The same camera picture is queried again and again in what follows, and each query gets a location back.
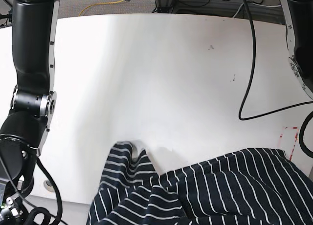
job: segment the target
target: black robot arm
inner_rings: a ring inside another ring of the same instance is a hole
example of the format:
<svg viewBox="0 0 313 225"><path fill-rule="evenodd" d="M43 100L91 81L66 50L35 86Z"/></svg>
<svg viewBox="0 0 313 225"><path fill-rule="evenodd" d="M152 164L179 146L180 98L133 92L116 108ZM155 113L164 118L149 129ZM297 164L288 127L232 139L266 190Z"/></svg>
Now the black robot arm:
<svg viewBox="0 0 313 225"><path fill-rule="evenodd" d="M0 156L9 172L8 176L0 164L0 223L25 222L15 188L23 197L31 192L37 157L50 130L56 104L54 40L59 4L60 0L14 0L12 50L18 82L0 129Z"/></svg>

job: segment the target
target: black and white striped fabric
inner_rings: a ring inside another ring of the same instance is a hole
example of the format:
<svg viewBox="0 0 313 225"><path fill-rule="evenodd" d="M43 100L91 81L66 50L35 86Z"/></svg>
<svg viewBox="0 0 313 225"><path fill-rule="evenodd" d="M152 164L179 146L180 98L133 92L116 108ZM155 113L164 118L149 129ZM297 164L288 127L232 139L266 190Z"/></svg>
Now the black and white striped fabric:
<svg viewBox="0 0 313 225"><path fill-rule="evenodd" d="M310 225L313 182L281 150L249 148L159 176L117 143L87 225Z"/></svg>

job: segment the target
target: white table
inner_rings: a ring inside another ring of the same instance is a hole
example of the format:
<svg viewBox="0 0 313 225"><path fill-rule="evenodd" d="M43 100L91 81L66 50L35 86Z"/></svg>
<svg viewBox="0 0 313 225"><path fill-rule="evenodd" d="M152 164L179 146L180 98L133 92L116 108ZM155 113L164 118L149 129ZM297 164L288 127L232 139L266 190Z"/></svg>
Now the white table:
<svg viewBox="0 0 313 225"><path fill-rule="evenodd" d="M243 116L307 101L287 62L285 28L255 22L257 65ZM16 84L11 29L0 30L0 123ZM57 106L41 156L64 201L90 203L112 145L140 140L159 173L247 147L277 148L313 106L241 122L250 76L248 21L133 14L58 21ZM313 130L309 124L307 132ZM306 135L307 145L313 139ZM296 146L306 174L312 160ZM54 198L36 169L33 195Z"/></svg>

